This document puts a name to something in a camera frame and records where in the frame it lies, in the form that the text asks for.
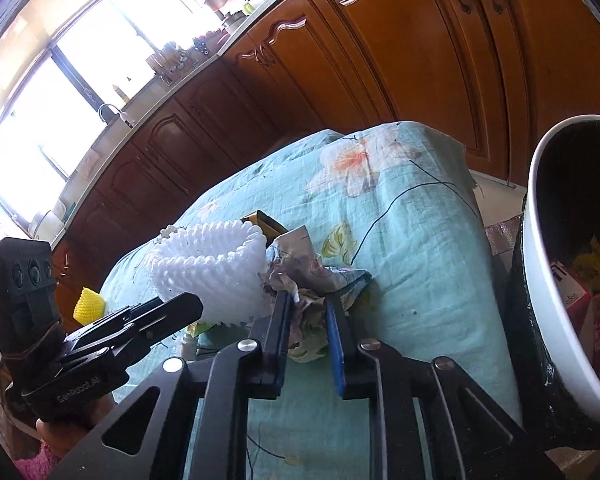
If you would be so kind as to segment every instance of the trash in bowl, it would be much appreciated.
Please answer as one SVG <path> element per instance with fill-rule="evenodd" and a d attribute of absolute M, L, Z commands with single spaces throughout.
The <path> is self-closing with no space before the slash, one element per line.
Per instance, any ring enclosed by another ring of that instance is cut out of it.
<path fill-rule="evenodd" d="M 569 265 L 551 263 L 555 285 L 582 349 L 600 379 L 600 244 L 594 236 Z"/>

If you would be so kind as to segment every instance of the yellow leaf pattern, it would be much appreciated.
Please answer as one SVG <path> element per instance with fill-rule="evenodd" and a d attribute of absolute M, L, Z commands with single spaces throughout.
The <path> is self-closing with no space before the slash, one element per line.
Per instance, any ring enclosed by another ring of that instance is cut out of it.
<path fill-rule="evenodd" d="M 351 265 L 356 241 L 351 234 L 351 227 L 346 220 L 334 227 L 322 244 L 322 257 L 334 258 L 339 256 L 347 266 Z"/>

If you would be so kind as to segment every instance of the metal screw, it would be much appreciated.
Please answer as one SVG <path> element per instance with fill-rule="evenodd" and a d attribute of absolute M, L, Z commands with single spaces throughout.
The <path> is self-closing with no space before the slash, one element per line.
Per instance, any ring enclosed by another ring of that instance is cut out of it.
<path fill-rule="evenodd" d="M 48 280 L 51 279 L 51 277 L 53 276 L 52 272 L 51 272 L 51 265 L 49 264 L 49 262 L 45 262 L 45 265 L 43 266 L 45 269 L 45 276 Z"/>
<path fill-rule="evenodd" d="M 170 357 L 162 363 L 162 369 L 165 372 L 174 373 L 182 368 L 182 359 L 179 357 Z"/>
<path fill-rule="evenodd" d="M 29 277 L 31 278 L 31 283 L 34 285 L 40 283 L 40 269 L 36 262 L 32 262 L 29 266 Z"/>
<path fill-rule="evenodd" d="M 13 276 L 13 283 L 15 283 L 16 286 L 22 286 L 22 280 L 24 276 L 22 275 L 22 269 L 20 268 L 20 264 L 15 264 L 13 266 L 11 274 Z"/>
<path fill-rule="evenodd" d="M 380 342 L 378 339 L 363 339 L 360 341 L 360 348 L 368 352 L 373 352 L 380 348 Z"/>
<path fill-rule="evenodd" d="M 238 350 L 240 352 L 253 352 L 257 347 L 258 343 L 253 339 L 243 339 L 238 342 Z"/>
<path fill-rule="evenodd" d="M 453 359 L 449 357 L 436 357 L 433 361 L 433 364 L 436 365 L 436 368 L 438 370 L 442 370 L 445 372 L 447 370 L 451 370 L 453 367 L 456 366 L 456 363 L 453 361 Z"/>

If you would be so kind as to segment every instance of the black electrical wire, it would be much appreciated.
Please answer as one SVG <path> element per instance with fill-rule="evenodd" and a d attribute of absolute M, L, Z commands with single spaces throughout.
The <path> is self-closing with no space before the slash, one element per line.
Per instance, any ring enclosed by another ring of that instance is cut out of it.
<path fill-rule="evenodd" d="M 398 196 L 396 196 L 393 200 L 391 200 L 391 203 L 389 204 L 389 207 L 386 209 L 386 211 L 384 213 L 382 213 L 378 218 L 376 218 L 373 223 L 369 226 L 369 229 L 366 230 L 365 235 L 362 237 L 362 241 L 360 242 L 360 245 L 358 246 L 358 249 L 356 250 L 355 254 L 353 255 L 352 259 L 351 259 L 351 265 L 353 265 L 353 262 L 356 259 L 356 256 L 358 256 L 358 253 L 360 252 L 360 249 L 362 248 L 362 245 L 365 243 L 366 237 L 369 235 L 369 233 L 371 232 L 371 229 L 374 228 L 374 226 L 382 220 L 382 218 L 384 218 L 385 215 L 387 215 L 387 213 L 389 212 L 389 210 L 392 208 L 392 206 L 394 205 L 395 201 L 398 200 L 402 195 L 404 195 L 405 193 L 409 192 L 409 191 L 413 191 L 414 189 L 418 189 L 419 187 L 424 187 L 424 186 L 436 186 L 437 184 L 442 184 L 443 186 L 445 186 L 446 188 L 450 189 L 451 191 L 453 191 L 456 195 L 458 195 L 458 197 L 460 198 L 460 200 L 462 200 L 466 206 L 471 210 L 471 212 L 475 215 L 476 218 L 478 218 L 477 213 L 474 211 L 474 208 L 472 208 L 469 203 L 464 199 L 464 197 L 462 197 L 455 189 L 453 189 L 451 186 L 455 186 L 456 184 L 454 184 L 453 182 L 444 182 L 443 180 L 438 179 L 437 177 L 433 176 L 432 174 L 429 173 L 429 171 L 424 170 L 424 168 L 421 168 L 419 165 L 417 165 L 415 162 L 413 162 L 412 160 L 410 160 L 410 162 L 412 162 L 417 168 L 420 168 L 422 171 L 424 171 L 424 173 L 428 174 L 431 178 L 435 179 L 435 182 L 423 182 L 421 184 L 416 184 L 416 186 L 411 186 L 408 187 L 407 189 L 405 189 L 402 193 L 400 193 Z"/>
<path fill-rule="evenodd" d="M 257 447 L 258 449 L 261 449 L 261 450 L 263 450 L 265 453 L 267 453 L 267 454 L 270 454 L 271 456 L 274 456 L 274 457 L 276 457 L 276 458 L 281 458 L 282 460 L 285 460 L 285 459 L 286 459 L 286 456 L 282 456 L 282 455 L 276 455 L 275 453 L 272 453 L 272 452 L 270 452 L 268 449 L 264 449 L 264 448 L 263 448 L 263 447 L 262 447 L 260 444 L 258 444 L 258 443 L 257 443 L 255 440 L 253 440 L 253 439 L 252 439 L 252 438 L 249 436 L 249 434 L 247 434 L 247 438 L 248 438 L 249 440 L 251 440 L 251 442 L 253 442 L 253 445 L 254 445 L 255 447 Z"/>
<path fill-rule="evenodd" d="M 251 455 L 249 454 L 249 446 L 247 446 L 247 460 L 249 461 L 249 469 L 251 473 L 249 474 L 249 480 L 253 480 L 253 464 L 251 463 Z"/>

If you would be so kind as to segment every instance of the bottle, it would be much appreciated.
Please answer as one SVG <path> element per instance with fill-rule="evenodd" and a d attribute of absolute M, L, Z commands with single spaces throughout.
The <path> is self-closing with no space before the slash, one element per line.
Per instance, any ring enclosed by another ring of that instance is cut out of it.
<path fill-rule="evenodd" d="M 182 338 L 178 341 L 176 353 L 185 361 L 195 361 L 198 352 L 198 337 L 191 335 L 185 330 Z"/>
<path fill-rule="evenodd" d="M 242 10 L 244 10 L 244 13 L 248 16 L 249 14 L 251 14 L 255 9 L 255 7 L 251 4 L 251 0 L 244 0 L 245 4 L 242 6 Z"/>
<path fill-rule="evenodd" d="M 113 91 L 120 96 L 120 99 L 122 99 L 125 104 L 131 101 L 131 99 L 129 99 L 129 97 L 122 91 L 122 88 L 120 88 L 118 85 L 113 85 Z"/>

